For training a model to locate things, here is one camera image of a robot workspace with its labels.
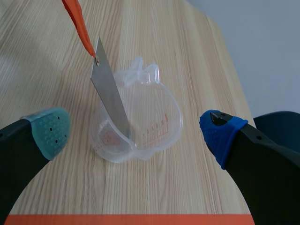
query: light wood grain surface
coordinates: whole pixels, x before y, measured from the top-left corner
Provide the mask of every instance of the light wood grain surface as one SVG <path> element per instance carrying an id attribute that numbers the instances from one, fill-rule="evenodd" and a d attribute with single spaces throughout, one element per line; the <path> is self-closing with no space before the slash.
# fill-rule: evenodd
<path id="1" fill-rule="evenodd" d="M 92 43 L 112 70 L 138 55 L 156 63 L 182 114 L 180 139 L 148 161 L 108 163 L 91 150 L 99 97 L 93 59 L 60 0 L 0 0 L 0 128 L 52 106 L 71 115 L 63 152 L 27 186 L 11 213 L 248 213 L 207 149 L 199 116 L 219 109 L 253 124 L 217 25 L 183 0 L 80 1 Z"/>

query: measuring cup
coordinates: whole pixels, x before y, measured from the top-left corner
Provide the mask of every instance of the measuring cup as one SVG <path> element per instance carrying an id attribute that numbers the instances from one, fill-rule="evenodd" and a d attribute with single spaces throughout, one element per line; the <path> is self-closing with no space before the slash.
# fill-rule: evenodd
<path id="1" fill-rule="evenodd" d="M 182 115 L 174 96 L 159 81 L 158 66 L 144 70 L 142 66 L 143 59 L 137 57 L 128 70 L 113 75 L 130 124 L 129 139 L 116 128 L 102 102 L 90 120 L 90 143 L 110 162 L 146 160 L 180 137 Z"/>

